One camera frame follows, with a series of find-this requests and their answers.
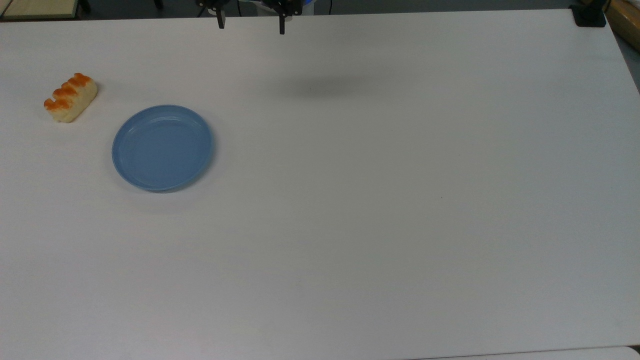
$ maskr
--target wooden board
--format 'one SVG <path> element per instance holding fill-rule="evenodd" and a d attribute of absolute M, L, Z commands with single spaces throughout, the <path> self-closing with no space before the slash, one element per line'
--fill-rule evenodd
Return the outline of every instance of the wooden board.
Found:
<path fill-rule="evenodd" d="M 3 20 L 73 18 L 76 8 L 77 0 L 13 0 Z"/>
<path fill-rule="evenodd" d="M 0 16 L 2 16 L 4 9 L 6 9 L 6 7 L 9 6 L 10 2 L 11 0 L 0 0 Z"/>
<path fill-rule="evenodd" d="M 625 0 L 612 0 L 606 14 L 611 29 L 640 51 L 640 9 Z"/>

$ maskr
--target blue plate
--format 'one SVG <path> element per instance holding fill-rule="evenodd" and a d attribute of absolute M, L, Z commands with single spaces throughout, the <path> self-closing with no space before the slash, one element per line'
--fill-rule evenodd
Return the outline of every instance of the blue plate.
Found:
<path fill-rule="evenodd" d="M 207 168 L 213 155 L 209 126 L 195 112 L 159 105 L 133 115 L 113 140 L 111 157 L 120 176 L 138 188 L 180 188 Z"/>

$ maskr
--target bread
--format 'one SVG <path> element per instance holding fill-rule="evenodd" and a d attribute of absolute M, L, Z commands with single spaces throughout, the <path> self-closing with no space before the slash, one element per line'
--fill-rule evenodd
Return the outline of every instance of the bread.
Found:
<path fill-rule="evenodd" d="M 45 100 L 44 108 L 55 121 L 72 122 L 97 93 L 98 86 L 93 79 L 78 72 L 53 92 L 53 100 Z"/>

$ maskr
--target white table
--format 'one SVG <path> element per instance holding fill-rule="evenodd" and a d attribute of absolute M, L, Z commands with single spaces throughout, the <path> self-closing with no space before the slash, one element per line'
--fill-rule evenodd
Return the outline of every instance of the white table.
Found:
<path fill-rule="evenodd" d="M 640 343 L 640 98 L 568 10 L 0 24 L 3 359 L 414 359 Z M 100 92 L 73 124 L 43 100 Z M 156 194 L 122 123 L 201 114 Z"/>
<path fill-rule="evenodd" d="M 525 352 L 483 356 L 446 357 L 447 360 L 639 360 L 628 347 L 587 348 L 580 350 Z"/>

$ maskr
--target black clamp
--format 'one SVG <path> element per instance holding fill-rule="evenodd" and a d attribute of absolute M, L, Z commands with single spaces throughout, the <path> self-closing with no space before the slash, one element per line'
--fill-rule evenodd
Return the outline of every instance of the black clamp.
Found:
<path fill-rule="evenodd" d="M 284 22 L 287 17 L 302 14 L 302 0 L 262 0 L 280 17 L 280 34 L 284 35 Z"/>
<path fill-rule="evenodd" d="M 607 20 L 602 8 L 607 0 L 593 0 L 587 5 L 571 5 L 575 24 L 582 28 L 604 28 Z"/>
<path fill-rule="evenodd" d="M 196 4 L 215 12 L 216 18 L 218 19 L 218 27 L 224 29 L 226 17 L 223 6 L 228 4 L 229 1 L 230 0 L 196 0 Z"/>

